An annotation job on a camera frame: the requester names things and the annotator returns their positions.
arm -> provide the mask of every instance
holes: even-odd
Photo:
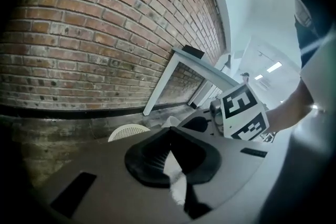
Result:
[[[279,132],[290,128],[302,120],[311,111],[313,99],[305,85],[300,80],[296,90],[276,109],[266,112],[269,122],[267,132]]]

brick wall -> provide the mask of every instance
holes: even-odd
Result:
[[[144,106],[186,44],[225,52],[214,0],[18,0],[0,44],[0,103],[38,109]],[[187,101],[202,78],[180,65],[159,103]]]

table leg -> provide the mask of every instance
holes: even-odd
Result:
[[[158,100],[158,98],[160,97],[160,94],[162,93],[164,87],[166,86],[169,78],[171,77],[171,75],[173,74],[178,62],[179,62],[179,57],[174,54],[172,59],[169,61],[166,69],[164,70],[159,82],[157,83],[151,97],[148,100],[148,103],[143,111],[143,114],[145,116],[148,116],[149,113],[151,113],[153,106],[155,105],[156,101]]]

floor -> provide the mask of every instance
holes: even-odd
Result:
[[[74,153],[97,143],[107,143],[110,134],[124,124],[141,124],[149,129],[161,126],[169,116],[183,120],[195,110],[183,105],[142,113],[91,120],[41,120],[0,116],[22,155],[33,186],[38,187],[52,173],[70,162]]]

ceiling light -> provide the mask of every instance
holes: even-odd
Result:
[[[254,79],[255,79],[255,80],[258,80],[258,79],[261,79],[261,78],[263,78],[263,77],[264,77],[263,75],[259,75],[259,76],[255,77]]]
[[[269,69],[267,69],[268,73],[273,72],[274,70],[278,69],[279,67],[282,67],[281,62],[277,62],[274,66],[271,66]]]

